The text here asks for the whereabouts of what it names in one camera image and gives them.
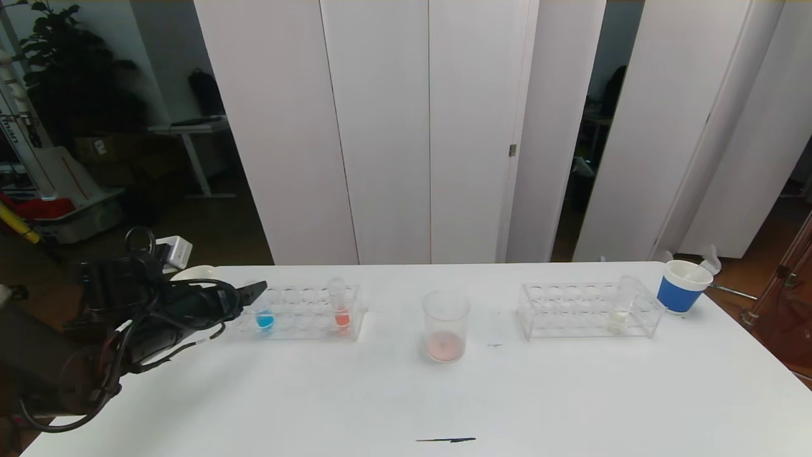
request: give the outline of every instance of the clear acrylic test tube rack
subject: clear acrylic test tube rack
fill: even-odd
[[[522,284],[518,315],[528,340],[653,337],[665,307],[640,282]]]
[[[243,309],[232,331],[243,340],[358,339],[366,309],[360,287],[345,287],[344,306],[334,305],[324,287],[271,286],[251,306]]]

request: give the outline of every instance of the desk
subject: desk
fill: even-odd
[[[227,333],[127,375],[92,422],[43,434],[24,455],[812,455],[812,393],[705,296],[684,318],[665,315],[653,339],[521,335],[521,282],[628,273],[655,291],[662,272],[656,262],[220,267],[235,285],[360,284],[369,313],[358,342]],[[472,302],[456,363],[419,351],[421,298],[438,287]],[[477,440],[415,442],[445,437]]]
[[[203,167],[201,166],[200,158],[197,156],[197,151],[195,151],[195,144],[194,141],[192,141],[192,135],[215,133],[221,130],[228,130],[229,128],[230,127],[228,125],[228,120],[226,119],[212,120],[210,122],[197,125],[158,125],[149,128],[149,131],[152,133],[156,133],[159,135],[180,135],[181,139],[184,140],[186,154],[189,156],[189,161],[192,163],[192,170],[194,170],[195,172],[197,183],[200,184],[201,191],[203,192],[203,194],[188,195],[188,197],[199,197],[199,198],[235,197],[234,194],[211,193],[211,188],[209,187],[209,180],[206,179],[205,173],[203,173]]]
[[[601,133],[601,127],[611,127],[611,122],[613,119],[614,118],[611,116],[600,115],[596,111],[584,111],[582,120],[584,122],[595,124],[595,131],[592,134],[592,145],[590,146],[591,163],[595,163],[595,150],[598,149],[598,136]]]

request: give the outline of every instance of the white partition panel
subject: white partition panel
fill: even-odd
[[[646,0],[574,260],[650,256],[748,10],[742,0]]]
[[[430,263],[428,0],[322,0],[358,259]]]
[[[432,263],[497,259],[534,1],[429,2]]]
[[[550,260],[606,0],[541,2],[508,262]]]
[[[680,252],[740,258],[812,135],[812,4],[786,2],[719,168]]]
[[[274,261],[357,263],[318,0],[195,7]]]
[[[750,11],[728,67],[728,74],[724,77],[719,95],[705,124],[705,131],[699,139],[671,214],[654,248],[654,259],[661,257],[665,250],[672,253],[681,252],[680,244],[697,214],[735,132],[783,7],[784,2],[754,1],[750,4]],[[693,252],[689,250],[689,254],[701,254],[707,245],[711,244],[708,242],[709,239],[699,241],[696,250]],[[721,241],[716,240],[719,255],[727,255]]]

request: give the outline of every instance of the white device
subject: white device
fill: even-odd
[[[186,268],[189,263],[189,255],[192,253],[192,243],[175,235],[173,237],[159,238],[155,240],[155,247],[168,245],[169,252],[163,260],[163,273],[174,273]]]

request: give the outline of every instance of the pink liquid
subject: pink liquid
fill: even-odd
[[[453,362],[465,352],[465,342],[451,332],[437,332],[429,335],[425,351],[435,362]]]

